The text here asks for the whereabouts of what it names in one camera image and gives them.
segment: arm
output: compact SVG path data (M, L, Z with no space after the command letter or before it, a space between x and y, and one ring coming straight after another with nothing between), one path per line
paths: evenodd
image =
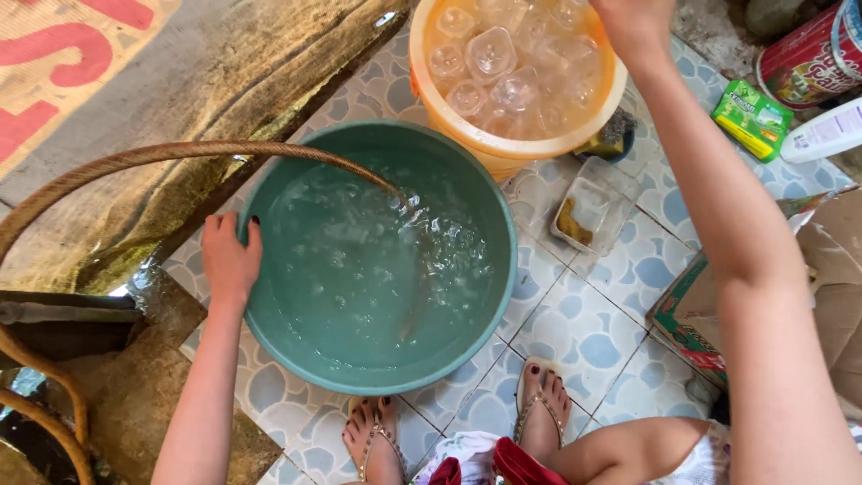
M207 217L204 226L209 316L153 471L153 485L228 481L240 322L263 252L258 224L249 223L245 248L236 239L236 220L237 213L229 212Z
M671 59L671 0L592 0L650 108L718 286L734 417L734 482L859 483L783 214Z

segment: green plastic basin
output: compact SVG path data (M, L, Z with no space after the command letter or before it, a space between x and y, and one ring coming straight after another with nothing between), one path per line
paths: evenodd
M398 394L452 373L490 338L512 291L517 263L515 226L499 187L459 144L412 123L341 123L321 129L301 143L355 161L396 186L410 187L432 214L441 210L435 205L443 204L444 199L450 207L455 200L458 207L466 208L470 230L486 242L483 260L490 265L491 276L481 283L466 282L463 287L476 292L477 303L459 308L457 317L418 312L409 342L395 337L415 304L407 297L382 298L384 308L378 308L365 327L347 318L339 320L334 302L309 296L309 281L322 281L323 286L346 293L362 291L362 281L337 276L329 266L331 258L323 254L297 251L302 234L290 228L302 227L308 233L309 228L324 224L326 214L314 204L301 211L284 209L283 201L289 197L285 194L302 191L297 188L302 182L297 181L312 170L327 171L315 172L315 176L343 178L345 184L355 184L361 191L382 189L317 161L281 158L255 186L240 215L240 239L247 240L248 220L257 215L264 244L260 275L245 313L251 332L290 372L340 393ZM363 223L356 221L360 229ZM391 257L380 251L363 248L347 257L368 260L370 267ZM398 291L403 288L408 293L415 284L411 273L416 271L415 261L395 267L403 269Z

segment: cardboard box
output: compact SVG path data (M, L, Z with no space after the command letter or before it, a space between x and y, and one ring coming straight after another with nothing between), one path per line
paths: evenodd
M862 413L862 187L779 200L778 205L809 265L817 333L835 391L846 398L846 414ZM725 388L717 315L715 281L701 252L646 318Z

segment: hand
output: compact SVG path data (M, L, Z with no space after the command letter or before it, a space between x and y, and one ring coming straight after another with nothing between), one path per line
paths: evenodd
M616 55L630 72L670 59L673 0L590 0Z
M213 300L238 299L245 305L258 279L264 249L257 216L248 222L248 246L236 238L238 216L231 211L207 217L203 226L203 272Z

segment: red tin can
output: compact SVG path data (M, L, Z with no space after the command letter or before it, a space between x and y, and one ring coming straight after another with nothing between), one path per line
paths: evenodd
M859 0L843 0L769 46L757 60L760 88L804 110L862 84Z

